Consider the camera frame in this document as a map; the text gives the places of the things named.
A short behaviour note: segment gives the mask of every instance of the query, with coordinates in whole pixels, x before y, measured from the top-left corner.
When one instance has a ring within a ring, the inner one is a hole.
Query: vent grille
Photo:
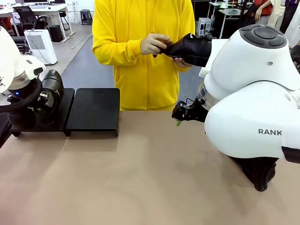
[[[41,35],[27,36],[31,49],[46,49]]]

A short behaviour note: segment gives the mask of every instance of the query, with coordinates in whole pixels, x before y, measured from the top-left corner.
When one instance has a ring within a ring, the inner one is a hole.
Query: brown table surface
[[[300,165],[257,192],[200,122],[123,112],[120,136],[26,133],[0,150],[1,225],[298,224]]]

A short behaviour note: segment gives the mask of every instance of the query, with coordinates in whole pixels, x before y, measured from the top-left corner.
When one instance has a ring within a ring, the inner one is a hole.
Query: black leather shoe
[[[186,63],[204,67],[211,54],[212,36],[196,37],[187,34],[180,41],[168,46],[162,53],[175,59],[183,58]]]

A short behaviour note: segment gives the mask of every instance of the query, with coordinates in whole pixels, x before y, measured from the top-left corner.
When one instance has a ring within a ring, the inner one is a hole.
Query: keyboard
[[[47,8],[47,6],[30,6],[30,8]]]

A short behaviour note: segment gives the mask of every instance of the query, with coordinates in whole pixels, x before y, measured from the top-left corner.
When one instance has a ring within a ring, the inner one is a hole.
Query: yellow jacket
[[[191,0],[95,0],[92,51],[101,64],[114,66],[122,110],[170,110],[179,93],[178,71],[164,54],[141,54],[150,33],[177,42],[195,32]]]

